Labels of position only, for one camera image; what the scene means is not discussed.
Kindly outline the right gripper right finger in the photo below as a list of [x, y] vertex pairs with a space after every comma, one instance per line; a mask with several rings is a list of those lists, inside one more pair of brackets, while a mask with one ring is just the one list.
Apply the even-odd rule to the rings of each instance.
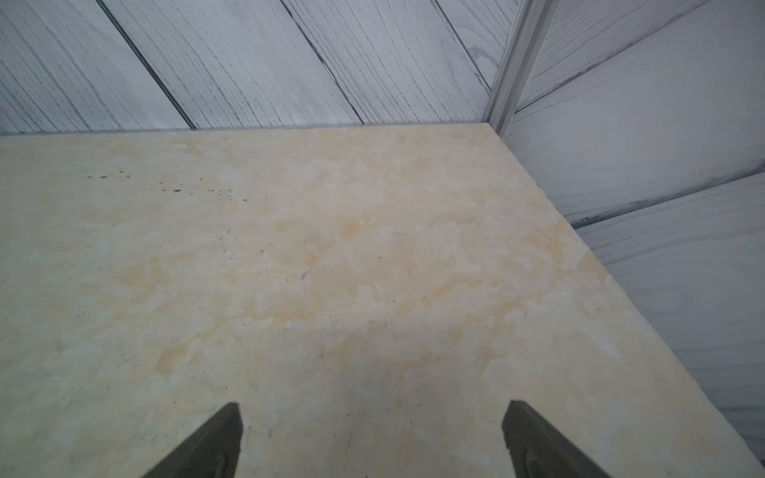
[[523, 400], [509, 402], [501, 428], [517, 477], [610, 477]]

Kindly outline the aluminium corner post right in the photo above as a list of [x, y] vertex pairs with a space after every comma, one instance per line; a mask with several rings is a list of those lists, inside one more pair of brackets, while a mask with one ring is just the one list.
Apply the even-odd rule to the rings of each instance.
[[560, 4], [560, 0], [520, 3], [484, 114], [484, 121], [500, 139], [505, 139], [509, 131]]

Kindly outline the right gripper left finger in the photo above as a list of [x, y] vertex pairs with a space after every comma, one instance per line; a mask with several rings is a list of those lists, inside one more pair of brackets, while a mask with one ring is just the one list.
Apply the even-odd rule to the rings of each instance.
[[243, 422], [239, 404], [229, 402], [146, 474], [146, 478], [235, 475]]

